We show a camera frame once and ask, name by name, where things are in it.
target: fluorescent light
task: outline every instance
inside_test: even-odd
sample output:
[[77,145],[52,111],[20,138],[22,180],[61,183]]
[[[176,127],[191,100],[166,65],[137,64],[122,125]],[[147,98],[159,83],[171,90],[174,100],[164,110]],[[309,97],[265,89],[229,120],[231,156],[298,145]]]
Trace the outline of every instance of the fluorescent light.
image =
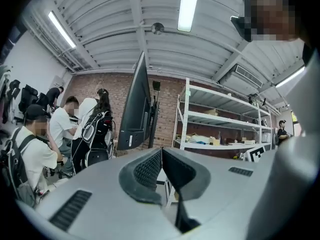
[[64,37],[64,39],[71,46],[71,48],[75,48],[76,47],[75,43],[72,42],[72,40],[70,39],[70,37],[68,36],[66,31],[63,29],[63,27],[60,25],[59,21],[57,20],[56,16],[53,14],[52,11],[50,11],[48,16],[49,16],[49,19],[52,21],[52,23],[55,25],[56,29],[59,30],[60,34]]
[[283,86],[284,84],[288,83],[290,80],[294,79],[296,76],[300,75],[303,71],[305,70],[305,67],[303,66],[300,68],[297,72],[294,74],[290,75],[288,78],[283,80],[282,82],[278,83],[275,88],[279,88],[280,86]]
[[178,27],[179,31],[190,32],[195,15],[197,0],[181,0]]

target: air conditioner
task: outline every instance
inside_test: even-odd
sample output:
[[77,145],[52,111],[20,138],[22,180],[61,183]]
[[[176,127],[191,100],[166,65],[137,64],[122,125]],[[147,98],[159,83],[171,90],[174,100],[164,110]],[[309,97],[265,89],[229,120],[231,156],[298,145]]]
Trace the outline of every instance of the air conditioner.
[[253,74],[236,64],[231,72],[226,74],[220,81],[220,84],[235,90],[243,95],[258,93],[258,87],[261,88],[263,83]]

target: shelf board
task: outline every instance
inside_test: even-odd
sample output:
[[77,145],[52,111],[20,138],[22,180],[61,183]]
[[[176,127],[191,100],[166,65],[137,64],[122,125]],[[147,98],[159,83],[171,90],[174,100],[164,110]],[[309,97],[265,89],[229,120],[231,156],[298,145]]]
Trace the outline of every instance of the shelf board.
[[[189,102],[196,105],[215,107],[217,109],[236,114],[247,113],[248,116],[250,115],[254,118],[258,117],[258,111],[260,111],[261,114],[270,115],[270,113],[266,112],[265,110],[261,108],[258,109],[256,106],[251,105],[248,102],[218,91],[198,87],[195,85],[189,85],[189,89]],[[186,91],[182,93],[181,101],[185,100],[185,93]]]
[[[232,128],[232,129],[244,129],[248,131],[254,131],[254,129],[259,129],[260,125],[251,122],[239,121],[231,118],[226,118],[217,115],[199,113],[199,112],[188,112],[188,123],[209,125],[222,128]],[[271,130],[270,127],[261,126],[261,129]]]
[[[174,140],[174,141],[179,145],[181,144],[179,140]],[[271,143],[268,142],[268,143],[258,143],[253,145],[235,144],[235,145],[214,146],[209,144],[186,142],[184,144],[184,147],[189,149],[200,149],[200,150],[247,150],[247,149],[253,149],[253,148],[267,146],[267,145],[271,145]]]

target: monitor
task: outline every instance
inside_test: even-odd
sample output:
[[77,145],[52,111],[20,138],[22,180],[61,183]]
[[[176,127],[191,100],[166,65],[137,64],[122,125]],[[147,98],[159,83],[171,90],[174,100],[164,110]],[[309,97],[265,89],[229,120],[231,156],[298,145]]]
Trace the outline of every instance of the monitor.
[[151,95],[145,53],[136,64],[133,80],[126,97],[118,138],[118,150],[138,147],[150,135]]

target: label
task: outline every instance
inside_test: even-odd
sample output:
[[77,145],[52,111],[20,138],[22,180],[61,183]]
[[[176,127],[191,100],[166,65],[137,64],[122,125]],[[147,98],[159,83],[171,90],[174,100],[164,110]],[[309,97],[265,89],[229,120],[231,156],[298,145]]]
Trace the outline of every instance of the label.
[[132,135],[130,135],[130,139],[129,139],[129,147],[131,147],[132,144]]

